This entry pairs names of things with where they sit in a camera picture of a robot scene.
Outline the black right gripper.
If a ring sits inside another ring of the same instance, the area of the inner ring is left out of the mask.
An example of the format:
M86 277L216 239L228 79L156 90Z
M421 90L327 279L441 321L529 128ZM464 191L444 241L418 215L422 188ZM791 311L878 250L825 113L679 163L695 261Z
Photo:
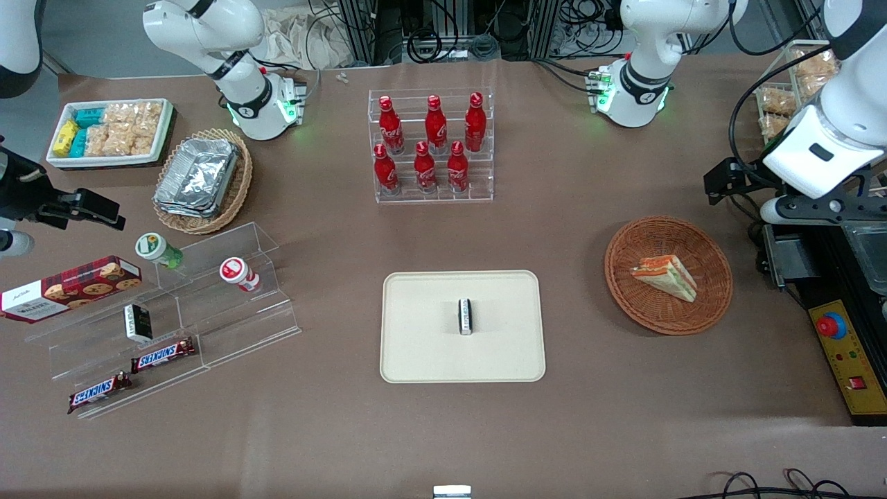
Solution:
M1 218L20 221L38 211L38 222L66 230L70 221L88 221L123 231L126 218L120 205L89 189L63 193L61 203L70 212L41 208L53 201L53 184L38 162L1 148ZM113 221L102 217L117 217Z

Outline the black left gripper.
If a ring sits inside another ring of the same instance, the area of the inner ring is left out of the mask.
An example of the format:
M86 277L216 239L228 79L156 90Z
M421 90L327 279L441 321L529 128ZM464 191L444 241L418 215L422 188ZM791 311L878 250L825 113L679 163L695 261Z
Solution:
M710 206L715 206L731 195L749 196L769 189L776 195L785 193L786 183L763 161L742 162L725 158L704 174L704 188Z

